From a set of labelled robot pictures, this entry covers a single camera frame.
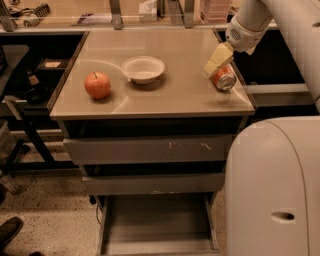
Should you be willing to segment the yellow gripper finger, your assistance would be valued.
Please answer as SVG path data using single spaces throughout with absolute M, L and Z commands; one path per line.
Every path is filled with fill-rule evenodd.
M 219 69 L 233 60 L 233 47 L 228 43 L 220 43 L 203 68 L 203 74 L 210 78 Z

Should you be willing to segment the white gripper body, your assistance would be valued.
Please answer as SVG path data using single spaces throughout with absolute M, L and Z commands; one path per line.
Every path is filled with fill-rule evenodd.
M 234 16 L 226 30 L 227 42 L 239 53 L 254 50 L 261 41 L 266 29 L 253 30 L 242 25 Z

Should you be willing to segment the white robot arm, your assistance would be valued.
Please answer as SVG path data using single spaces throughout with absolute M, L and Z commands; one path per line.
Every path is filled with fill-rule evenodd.
M 276 22 L 317 100 L 319 20 L 319 0 L 242 0 L 205 72 L 254 48 Z M 320 256 L 320 115 L 266 119 L 239 133 L 226 163 L 225 206 L 227 256 Z

